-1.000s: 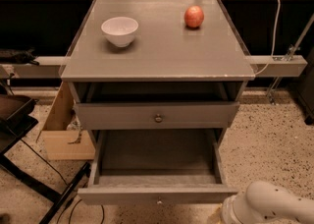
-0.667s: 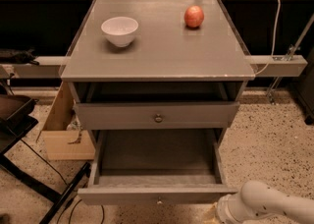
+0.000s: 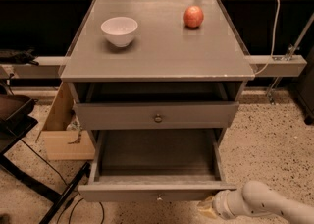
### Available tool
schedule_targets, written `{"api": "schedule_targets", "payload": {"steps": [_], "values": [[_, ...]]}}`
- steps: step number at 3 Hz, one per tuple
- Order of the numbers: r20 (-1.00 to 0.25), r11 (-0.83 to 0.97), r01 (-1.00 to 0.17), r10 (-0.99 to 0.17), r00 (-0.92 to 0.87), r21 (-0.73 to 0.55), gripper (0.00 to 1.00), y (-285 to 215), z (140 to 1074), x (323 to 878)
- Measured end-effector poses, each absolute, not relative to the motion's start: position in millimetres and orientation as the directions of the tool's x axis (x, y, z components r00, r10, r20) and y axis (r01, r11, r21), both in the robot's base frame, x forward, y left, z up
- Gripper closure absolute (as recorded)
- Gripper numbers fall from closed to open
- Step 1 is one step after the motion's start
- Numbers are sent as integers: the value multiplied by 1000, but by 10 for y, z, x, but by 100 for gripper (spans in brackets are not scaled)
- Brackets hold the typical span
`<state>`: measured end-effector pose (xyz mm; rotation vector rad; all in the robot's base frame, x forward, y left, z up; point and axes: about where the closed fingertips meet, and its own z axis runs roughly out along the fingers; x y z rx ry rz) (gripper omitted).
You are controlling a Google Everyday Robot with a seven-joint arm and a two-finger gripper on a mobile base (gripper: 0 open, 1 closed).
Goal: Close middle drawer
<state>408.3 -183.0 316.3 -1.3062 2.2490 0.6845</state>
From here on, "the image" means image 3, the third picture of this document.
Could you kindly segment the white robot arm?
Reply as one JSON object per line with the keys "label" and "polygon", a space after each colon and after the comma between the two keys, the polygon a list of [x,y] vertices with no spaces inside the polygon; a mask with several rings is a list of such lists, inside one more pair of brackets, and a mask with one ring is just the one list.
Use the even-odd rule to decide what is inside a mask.
{"label": "white robot arm", "polygon": [[219,191],[201,201],[197,209],[212,219],[276,215],[290,224],[314,224],[313,206],[288,199],[259,181],[248,181],[241,189]]}

